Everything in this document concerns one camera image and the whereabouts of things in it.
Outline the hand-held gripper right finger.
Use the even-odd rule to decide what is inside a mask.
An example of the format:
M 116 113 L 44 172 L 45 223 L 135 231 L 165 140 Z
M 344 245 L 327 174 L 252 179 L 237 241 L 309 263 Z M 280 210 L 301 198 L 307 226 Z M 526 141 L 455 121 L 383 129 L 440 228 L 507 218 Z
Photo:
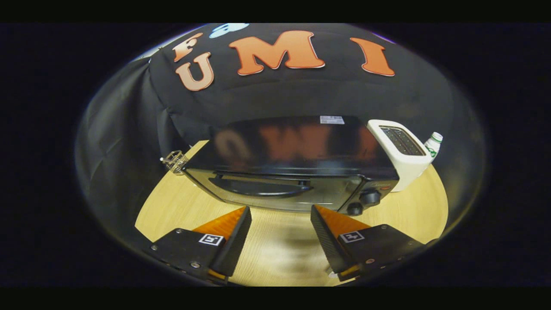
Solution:
M 338 282 L 372 282 L 419 259 L 435 245 L 424 234 L 395 220 L 368 221 L 313 205 L 310 222 Z

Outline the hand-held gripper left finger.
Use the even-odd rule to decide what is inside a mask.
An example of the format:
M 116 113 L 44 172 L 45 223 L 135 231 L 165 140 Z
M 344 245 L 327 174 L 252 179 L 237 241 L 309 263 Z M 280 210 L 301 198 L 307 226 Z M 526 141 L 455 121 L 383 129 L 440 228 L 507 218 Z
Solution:
M 251 226 L 249 207 L 242 207 L 192 230 L 175 228 L 148 247 L 148 255 L 168 267 L 212 283 L 234 275 Z

